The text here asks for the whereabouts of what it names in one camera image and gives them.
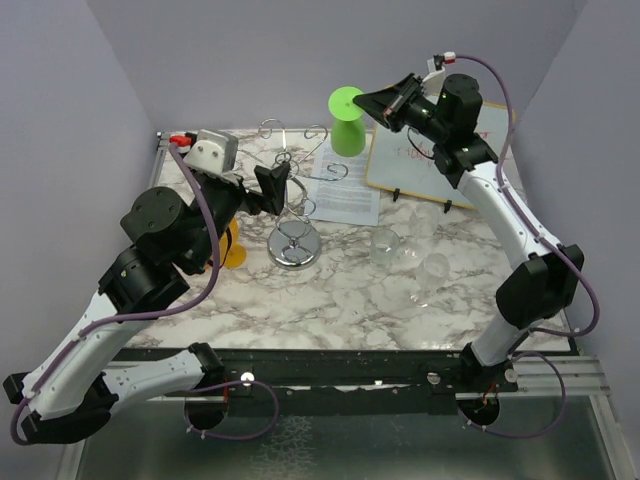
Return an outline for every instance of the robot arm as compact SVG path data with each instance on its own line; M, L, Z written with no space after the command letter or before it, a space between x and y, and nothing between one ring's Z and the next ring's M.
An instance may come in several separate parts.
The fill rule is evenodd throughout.
M445 78L444 64L453 59L452 53L436 55L425 79L410 74L396 85L356 96L354 103L393 132L409 127L434 142L438 171L480 210L506 251L513 273L496 293L498 313L463 350L470 377L481 377L504 364L532 327L568 306L578 283L568 266L534 237L523 215L536 225L539 237L557 246L578 269L584 256L576 245L563 246L520 197L515 195L515 202L524 213L507 200L509 183L496 168L497 155L474 132L483 102L478 82L462 74ZM426 95L438 88L434 104ZM504 182L498 182L498 174Z
M256 167L262 191L246 190L242 178L230 172L236 148L234 137L201 131L184 159L196 172L218 238L237 211L277 215L284 207L290 165ZM26 406L30 410L21 423L27 443L74 443L130 403L223 381L224 367L208 344L193 344L139 367L103 371L152 321L103 319L168 308L189 289L176 266L186 275L204 273L213 251L200 207L197 200L187 205L166 187L151 188L136 199L121 221L133 245L100 279L80 321L41 366L10 375L3 384L18 412Z

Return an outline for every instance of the clear glass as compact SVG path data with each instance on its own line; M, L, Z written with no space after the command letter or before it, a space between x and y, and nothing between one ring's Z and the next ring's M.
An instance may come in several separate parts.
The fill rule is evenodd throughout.
M371 264L378 269L389 268L398 255L400 237L393 230L381 228L371 234L369 250Z
M428 306L429 298L447 283L450 270L449 260L441 253L427 255L415 270L418 289L411 295L411 300L421 307Z
M425 240L433 237L440 223L442 205L420 202L409 217L410 238L405 240L403 253L412 258L424 258L427 254Z

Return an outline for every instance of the whiteboard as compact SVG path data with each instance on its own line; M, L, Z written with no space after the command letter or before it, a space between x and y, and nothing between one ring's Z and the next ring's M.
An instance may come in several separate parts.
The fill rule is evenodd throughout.
M430 97L437 102L437 97ZM507 110L485 104L480 110L476 132L499 154L507 134ZM427 155L433 155L433 142L412 132L411 139ZM426 198L464 208L475 208L460 192L454 190L435 162L424 158L407 140L406 127L399 133L376 126L365 174L368 185L415 197Z

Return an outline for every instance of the round metal base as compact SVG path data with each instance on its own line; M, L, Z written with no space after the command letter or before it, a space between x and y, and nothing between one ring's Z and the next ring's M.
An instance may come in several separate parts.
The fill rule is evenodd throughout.
M292 220L275 228L267 240L269 258L285 270L303 270L318 260L322 239L310 224Z

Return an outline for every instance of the marble tabletop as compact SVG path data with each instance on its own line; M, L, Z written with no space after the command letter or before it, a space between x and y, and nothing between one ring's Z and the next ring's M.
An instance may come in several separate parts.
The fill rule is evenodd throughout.
M239 138L240 149L267 164L280 150L278 135L263 139L255 130L230 133ZM289 131L287 143L294 158L315 146L302 131ZM302 172L311 172L312 160L313 156L301 165ZM245 153L238 153L236 170L247 183L257 164ZM505 170L517 185L512 159ZM158 184L175 189L187 201L193 198L169 155ZM427 307L411 301L420 259L402 255L390 270L376 270L369 263L369 239L375 228L387 227L403 242L411 241L409 218L420 202L425 200L401 196L394 203L391 193L381 192L379 227L315 221L323 252L316 264L299 272L282 270L267 256L266 239L274 219L266 214L250 217L240 213L240 243L247 248L247 261L234 270L223 268L212 295L199 306L155 321L128 346L183 348L193 342L208 342L214 348L461 349L493 317L496 289L510 268L482 216L454 207L440 215L431 237L420 240L424 251L448 258L449 281L430 297ZM179 303L198 295L207 280L208 273L188 277L192 288ZM560 316L548 324L564 328ZM563 338L534 334L522 348L561 351L568 349L568 343Z

